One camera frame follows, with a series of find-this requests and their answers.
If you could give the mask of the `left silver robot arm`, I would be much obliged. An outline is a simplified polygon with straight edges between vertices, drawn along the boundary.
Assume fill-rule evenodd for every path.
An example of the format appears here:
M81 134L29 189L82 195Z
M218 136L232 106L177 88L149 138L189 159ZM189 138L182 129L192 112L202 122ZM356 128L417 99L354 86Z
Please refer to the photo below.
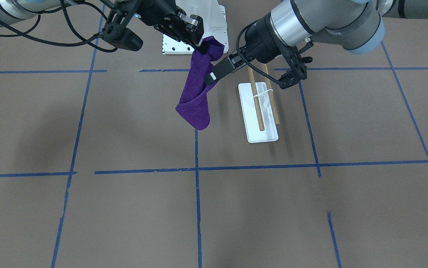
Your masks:
M383 17L428 20L428 0L284 0L264 17L246 26L237 40L245 45L216 64L204 77L212 85L252 61L269 63L282 56L289 70L275 79L258 68L254 70L282 89L307 78L301 54L314 42L342 46L353 54L374 50L384 38Z

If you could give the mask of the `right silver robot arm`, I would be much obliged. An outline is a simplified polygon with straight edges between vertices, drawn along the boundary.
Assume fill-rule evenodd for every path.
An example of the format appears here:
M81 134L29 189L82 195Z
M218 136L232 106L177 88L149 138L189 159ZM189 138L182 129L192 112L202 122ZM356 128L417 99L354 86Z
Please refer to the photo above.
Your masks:
M86 39L76 32L67 8L85 4L85 0L0 0L0 27L13 32L13 36L22 36L27 39L57 47L79 47L88 44L94 48L93 40L102 39L112 46L104 49L111 53L117 49L139 51L143 45L142 39L128 28L133 17L139 18L145 25L152 26L158 32L169 36L176 41L190 45L204 54L208 46L203 43L204 24L199 15L188 16L174 0L104 0L109 8L108 16L104 16L105 25L102 30ZM79 38L79 42L63 44L46 41L31 36L29 32L22 32L13 27L13 24L40 17L42 14L62 10L69 28Z

